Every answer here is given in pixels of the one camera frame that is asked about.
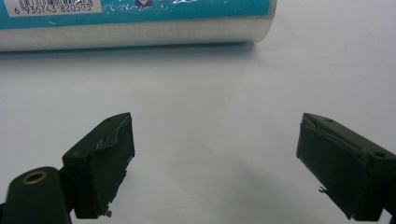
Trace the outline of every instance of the white table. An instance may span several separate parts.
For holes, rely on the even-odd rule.
[[[136,156],[113,217],[74,223],[351,223],[296,158],[299,123],[329,117],[396,153],[395,11],[279,0],[255,45],[0,54],[3,200],[14,177],[61,168],[130,111]]]

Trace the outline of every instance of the barcode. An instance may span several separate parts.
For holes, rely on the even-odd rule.
[[[31,17],[100,13],[102,12],[100,1],[101,0],[17,0],[5,1],[5,3],[10,17]]]
[[[77,5],[89,4],[93,7],[92,0],[20,0],[21,8],[25,7],[39,7],[39,6],[57,6],[60,5]]]

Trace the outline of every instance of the screw hole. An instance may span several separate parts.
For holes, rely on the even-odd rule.
[[[385,157],[385,154],[382,153],[382,152],[375,152],[374,154],[375,154],[377,157],[381,157],[381,158],[384,158],[384,157]]]
[[[29,175],[27,175],[22,180],[22,183],[24,185],[31,185],[31,184],[35,184],[37,182],[40,182],[41,180],[45,179],[46,177],[47,177],[47,172],[45,172],[45,171],[36,171],[36,172],[32,172]]]

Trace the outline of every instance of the cylinder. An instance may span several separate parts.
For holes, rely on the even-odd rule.
[[[258,42],[276,0],[0,0],[0,51]]]

